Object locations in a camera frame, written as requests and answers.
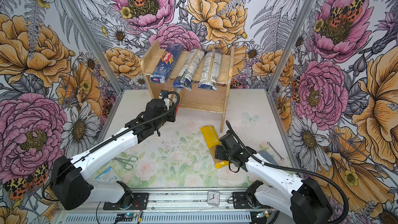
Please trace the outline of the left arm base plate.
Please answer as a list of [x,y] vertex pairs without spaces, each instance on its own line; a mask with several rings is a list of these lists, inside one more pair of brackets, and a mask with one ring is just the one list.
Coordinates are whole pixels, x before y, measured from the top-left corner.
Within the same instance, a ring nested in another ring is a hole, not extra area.
[[126,193],[117,203],[105,202],[103,210],[146,210],[149,193]]

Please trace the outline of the blue Barilla spaghetti box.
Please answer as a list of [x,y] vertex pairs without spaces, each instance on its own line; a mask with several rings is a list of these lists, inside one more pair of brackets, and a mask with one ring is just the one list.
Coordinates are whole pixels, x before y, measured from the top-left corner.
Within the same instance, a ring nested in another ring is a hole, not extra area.
[[152,83],[165,84],[184,50],[182,44],[169,44],[161,56],[157,67],[150,75]]

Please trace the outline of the blue-end spaghetti bag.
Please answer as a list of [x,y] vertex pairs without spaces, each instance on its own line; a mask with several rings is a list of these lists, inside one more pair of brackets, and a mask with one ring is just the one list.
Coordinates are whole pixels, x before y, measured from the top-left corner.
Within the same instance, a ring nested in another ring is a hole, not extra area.
[[192,89],[193,77],[204,58],[205,53],[206,51],[203,48],[197,48],[190,51],[181,71],[174,80],[172,88],[187,89],[189,91]]
[[220,74],[222,51],[219,49],[207,50],[204,57],[199,89],[217,91],[216,83]]

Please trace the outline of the yellow spaghetti bag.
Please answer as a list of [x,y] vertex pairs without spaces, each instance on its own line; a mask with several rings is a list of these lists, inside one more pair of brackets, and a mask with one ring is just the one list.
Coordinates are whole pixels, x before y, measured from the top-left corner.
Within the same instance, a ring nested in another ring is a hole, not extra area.
[[226,160],[227,153],[219,141],[219,137],[214,126],[205,125],[200,127],[200,130],[213,159],[215,168],[220,169],[227,166],[229,164]]

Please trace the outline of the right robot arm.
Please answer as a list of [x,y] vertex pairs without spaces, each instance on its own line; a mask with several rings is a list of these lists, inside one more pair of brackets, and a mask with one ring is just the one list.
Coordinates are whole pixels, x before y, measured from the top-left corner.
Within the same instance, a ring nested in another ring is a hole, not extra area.
[[262,165],[266,160],[253,149],[243,149],[228,131],[220,138],[226,160],[258,178],[247,190],[252,206],[266,205],[290,216],[296,224],[326,224],[333,215],[317,181]]

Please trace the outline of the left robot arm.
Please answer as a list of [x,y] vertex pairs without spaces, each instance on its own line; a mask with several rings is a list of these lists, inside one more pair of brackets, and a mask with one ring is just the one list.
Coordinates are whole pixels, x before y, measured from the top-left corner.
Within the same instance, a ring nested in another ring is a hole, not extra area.
[[166,122],[175,122],[179,102],[178,92],[164,90],[159,98],[147,103],[145,111],[107,140],[71,158],[58,158],[53,164],[49,187],[63,208],[70,211],[84,203],[96,202],[129,208],[134,197],[124,182],[107,183],[91,180],[91,176],[123,151],[154,134],[159,135]]

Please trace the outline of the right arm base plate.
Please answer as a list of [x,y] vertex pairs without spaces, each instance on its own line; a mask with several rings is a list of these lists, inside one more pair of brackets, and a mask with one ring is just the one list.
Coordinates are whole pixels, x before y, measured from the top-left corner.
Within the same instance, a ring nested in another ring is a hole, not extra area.
[[246,192],[233,192],[232,193],[232,204],[234,209],[264,209],[267,208],[265,205],[260,203],[250,203]]

